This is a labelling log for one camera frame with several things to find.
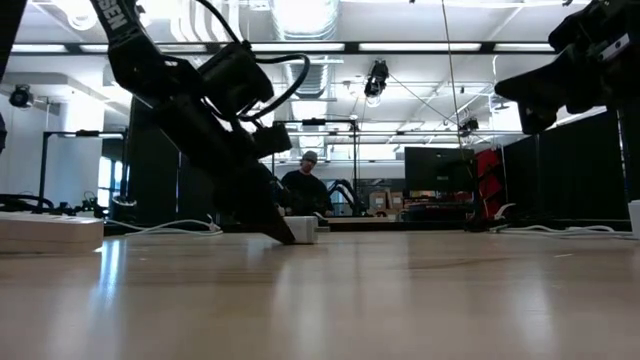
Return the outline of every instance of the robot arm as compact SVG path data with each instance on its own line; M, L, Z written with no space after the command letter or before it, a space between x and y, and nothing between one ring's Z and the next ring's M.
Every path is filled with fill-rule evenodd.
M282 243L294 237L269 194L272 175L259 159L291 148L284 126L262 127L257 119L273 111L304 81L306 73L279 99L258 114L245 114L273 97L273 88L258 62L302 58L256 59L248 42L239 42L220 13L207 7L235 40L195 69L183 59L162 54L138 20L135 1L90 0L109 41L109 61L118 84L154 110L154 122L193 166L214 184L216 209L255 225ZM221 121L228 121L227 131ZM252 121L249 134L240 121Z

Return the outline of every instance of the table surface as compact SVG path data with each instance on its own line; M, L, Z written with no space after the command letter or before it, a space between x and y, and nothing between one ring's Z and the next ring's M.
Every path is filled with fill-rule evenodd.
M621 240L321 234L105 241L0 257L3 360L638 359Z

